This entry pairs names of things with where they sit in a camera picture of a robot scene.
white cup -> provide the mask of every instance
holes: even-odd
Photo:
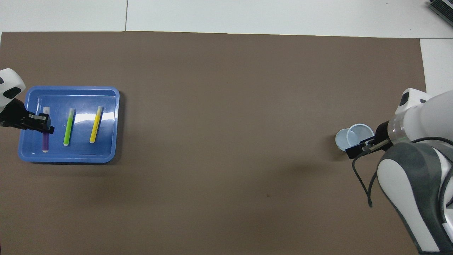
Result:
[[[335,143],[340,150],[346,151],[346,149],[372,136],[374,136],[373,130],[369,126],[359,123],[338,131],[335,136]]]

brown paper surface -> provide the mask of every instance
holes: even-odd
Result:
[[[116,157],[48,165],[0,128],[4,254],[416,254],[335,145],[425,90],[418,39],[3,33],[0,69],[121,92]],[[24,100],[25,93],[18,98]],[[357,163],[368,182],[381,152]]]

white table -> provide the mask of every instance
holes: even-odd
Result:
[[[180,31],[420,38],[427,92],[453,89],[453,27],[427,0],[2,0],[0,31]]]

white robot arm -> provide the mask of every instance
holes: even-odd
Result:
[[[355,161],[379,149],[379,184],[420,254],[453,255],[453,90],[431,97],[404,91],[395,116],[346,150]],[[359,180],[370,200],[368,190]]]
[[[25,84],[12,69],[0,70],[0,126],[31,129],[52,134],[48,114],[38,115],[27,111],[24,104],[15,97],[25,90]]]

green marker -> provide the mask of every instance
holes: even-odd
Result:
[[[74,121],[74,108],[70,108],[69,116],[67,117],[66,132],[64,133],[64,141],[63,141],[64,146],[69,145],[69,138],[71,138],[71,129],[72,129],[73,121]]]

